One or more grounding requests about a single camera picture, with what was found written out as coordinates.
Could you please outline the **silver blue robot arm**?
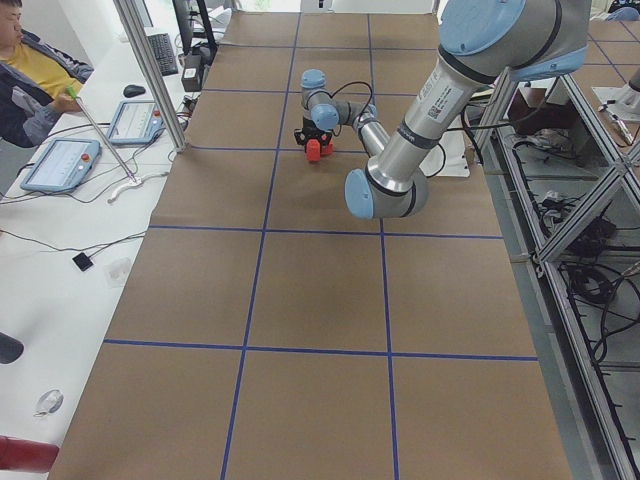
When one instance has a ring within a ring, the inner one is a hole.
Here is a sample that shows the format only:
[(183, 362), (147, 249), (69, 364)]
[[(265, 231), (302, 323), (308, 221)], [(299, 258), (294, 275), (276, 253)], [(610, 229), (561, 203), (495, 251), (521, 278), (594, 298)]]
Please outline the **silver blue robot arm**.
[(303, 125), (294, 137), (310, 161), (332, 151), (332, 134), (350, 126), (369, 155), (351, 171), (344, 196), (362, 219), (402, 218), (423, 208), (420, 165), (472, 95), (507, 71), (515, 82), (554, 78), (586, 59), (588, 1), (450, 1), (439, 26), (437, 63), (393, 134), (370, 103), (340, 101), (318, 69), (301, 77)]

